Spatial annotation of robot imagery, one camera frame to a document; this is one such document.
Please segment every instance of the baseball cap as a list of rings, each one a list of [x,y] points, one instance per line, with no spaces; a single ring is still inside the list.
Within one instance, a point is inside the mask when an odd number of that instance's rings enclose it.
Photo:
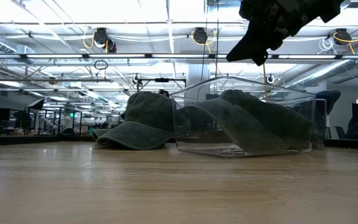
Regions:
[[[157,93],[138,92],[128,99],[125,121],[100,136],[96,143],[117,143],[135,150],[165,144],[174,134],[171,99]]]
[[[230,140],[251,154],[310,148],[313,123],[284,106],[240,90],[188,105],[214,119]]]
[[[94,129],[92,131],[92,138],[96,141],[100,136],[104,135],[106,132],[111,129]]]

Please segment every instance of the cap brim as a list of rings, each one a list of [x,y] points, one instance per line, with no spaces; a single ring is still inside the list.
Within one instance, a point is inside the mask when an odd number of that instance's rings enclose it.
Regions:
[[[94,129],[92,131],[92,137],[96,141],[100,136],[104,135],[108,131],[111,131],[111,129]]]
[[[286,150],[289,144],[239,105],[216,98],[189,105],[207,113],[243,150],[252,154]]]
[[[130,149],[150,150],[165,144],[173,136],[173,131],[166,131],[146,124],[126,121],[98,138],[96,143],[116,145],[119,143]]]

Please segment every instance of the office chair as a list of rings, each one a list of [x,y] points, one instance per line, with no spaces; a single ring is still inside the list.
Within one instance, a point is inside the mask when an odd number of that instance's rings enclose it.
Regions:
[[[335,126],[335,129],[336,129],[336,132],[338,133],[338,137],[340,139],[346,139],[346,134],[342,127]]]
[[[332,139],[333,137],[331,136],[331,128],[327,127],[326,128],[326,139]]]

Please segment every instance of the transparent acrylic container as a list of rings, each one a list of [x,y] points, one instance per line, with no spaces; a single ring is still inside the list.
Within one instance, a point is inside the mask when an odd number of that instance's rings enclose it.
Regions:
[[[171,97],[179,151],[244,157],[312,148],[314,94],[219,77]]]
[[[327,101],[316,100],[316,109],[313,120],[313,149],[324,149],[327,132]]]

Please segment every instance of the desk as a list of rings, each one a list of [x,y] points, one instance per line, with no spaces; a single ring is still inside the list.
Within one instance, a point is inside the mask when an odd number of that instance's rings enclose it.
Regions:
[[[0,223],[358,223],[358,150],[228,159],[0,146]]]

